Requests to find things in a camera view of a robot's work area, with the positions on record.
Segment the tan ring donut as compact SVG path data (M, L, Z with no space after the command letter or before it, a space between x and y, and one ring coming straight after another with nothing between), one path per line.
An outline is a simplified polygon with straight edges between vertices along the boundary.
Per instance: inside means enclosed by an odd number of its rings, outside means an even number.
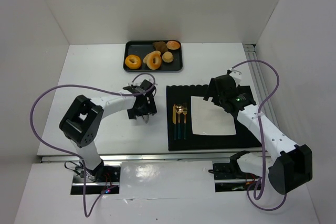
M143 59L143 63L151 70L158 69L162 63L161 52L156 50L147 54Z

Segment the silver metal tongs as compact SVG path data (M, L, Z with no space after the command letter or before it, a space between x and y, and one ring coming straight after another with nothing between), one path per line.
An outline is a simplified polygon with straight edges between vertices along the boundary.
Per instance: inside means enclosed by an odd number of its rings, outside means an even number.
M145 122L145 124L148 124L150 116L151 116L150 114L146 114L142 116L142 119Z

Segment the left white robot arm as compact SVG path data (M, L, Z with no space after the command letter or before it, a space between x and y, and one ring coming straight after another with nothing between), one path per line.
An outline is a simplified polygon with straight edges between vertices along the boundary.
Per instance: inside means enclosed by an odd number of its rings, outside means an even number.
M87 169L90 178L99 181L108 173L94 143L101 121L117 112L127 111L128 119L142 118L147 122L150 115L157 113L155 91L150 81L143 80L140 85L124 87L117 94L94 99L79 95L74 99L59 128L82 157L80 164Z

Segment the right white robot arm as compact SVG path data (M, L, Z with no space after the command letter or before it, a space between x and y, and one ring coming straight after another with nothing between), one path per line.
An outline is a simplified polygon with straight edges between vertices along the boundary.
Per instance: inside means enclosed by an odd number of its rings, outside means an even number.
M267 178L276 192L284 195L312 180L312 150L298 145L258 109L252 94L240 86L241 72L229 69L210 80L204 100L211 100L246 127L270 155L263 160L249 151L230 158L234 170Z

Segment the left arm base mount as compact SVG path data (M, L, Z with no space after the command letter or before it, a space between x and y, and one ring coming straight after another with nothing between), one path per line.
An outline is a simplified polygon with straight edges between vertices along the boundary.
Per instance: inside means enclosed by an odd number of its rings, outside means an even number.
M64 168L73 172L71 195L82 195L84 179L86 179L86 194L99 195L101 193L111 195L119 193L121 175L120 165L105 165L98 172L87 170L84 172L80 162L66 161Z

